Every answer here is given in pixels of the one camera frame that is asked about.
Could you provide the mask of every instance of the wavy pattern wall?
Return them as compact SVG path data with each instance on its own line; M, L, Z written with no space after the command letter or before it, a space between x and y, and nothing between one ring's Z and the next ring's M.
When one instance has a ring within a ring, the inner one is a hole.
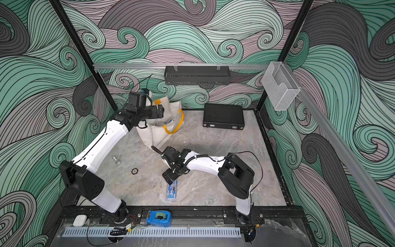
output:
M319 0L317 4L331 2ZM303 0L62 0L94 63L276 61ZM264 71L232 71L228 86L172 86L164 70L102 70L118 106L148 88L183 107L207 102L255 107Z
M395 5L311 9L286 62L395 205ZM395 246L393 236L298 98L262 117L294 202L320 246Z
M44 246L63 205L59 164L112 110L47 0L0 1L0 245Z

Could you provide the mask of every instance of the black case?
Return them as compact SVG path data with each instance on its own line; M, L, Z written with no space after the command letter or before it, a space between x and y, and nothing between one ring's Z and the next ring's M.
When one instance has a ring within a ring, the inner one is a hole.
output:
M203 126L242 130L244 128L243 108L232 105L205 104Z

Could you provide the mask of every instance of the black frame pole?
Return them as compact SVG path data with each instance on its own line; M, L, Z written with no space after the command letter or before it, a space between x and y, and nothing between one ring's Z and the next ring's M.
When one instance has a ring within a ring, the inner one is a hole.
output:
M88 66L89 71L91 72L93 78L99 85L99 87L102 90L107 101L110 103L112 109L114 111L116 111L118 109L117 104L115 103L113 97L111 96L110 92L108 91L108 88L106 87L103 78L101 77L99 72L95 71L95 69L93 67L93 61L90 58L84 45L82 44L82 41L78 37L77 31L74 29L73 25L71 24L71 21L70 21L69 17L67 16L66 12L64 11L62 4L60 3L59 0L49 0L49 2L51 3L53 9L55 10L56 14L58 15L58 17L59 17L60 21L62 22L64 28L66 29L67 33L70 35L71 40L77 47L79 54L81 55L85 64Z
M284 47L281 50L281 53L277 59L278 62L284 62L285 59L287 58L287 55L288 55L289 51L291 50L291 47L294 44L294 42L299 34L300 29L303 26L303 23L306 19L308 11L311 8L311 5L313 4L313 1L314 0L304 0L303 1L302 7L300 8L299 13L294 21L294 25L292 26L291 32L290 32L287 40L285 41ZM267 93L264 92L258 102L258 105L256 105L257 111L260 111L266 98L267 98Z

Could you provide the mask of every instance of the aluminum rail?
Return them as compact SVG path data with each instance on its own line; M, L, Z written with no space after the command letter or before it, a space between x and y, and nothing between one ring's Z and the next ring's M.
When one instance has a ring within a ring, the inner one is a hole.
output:
M160 64L160 63L97 63L95 70L164 70L166 66L229 66L230 70L266 70L269 64Z

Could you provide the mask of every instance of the gray slotted duct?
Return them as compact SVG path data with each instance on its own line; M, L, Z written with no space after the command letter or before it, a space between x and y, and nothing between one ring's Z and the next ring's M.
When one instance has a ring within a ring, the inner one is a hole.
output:
M110 235L114 227L92 226L89 227L89 237L113 237ZM86 237L87 226L82 227L66 227L62 237ZM164 238L164 237L213 237L213 238L241 238L240 228L238 227L136 227L126 235L119 237L135 237L135 238Z

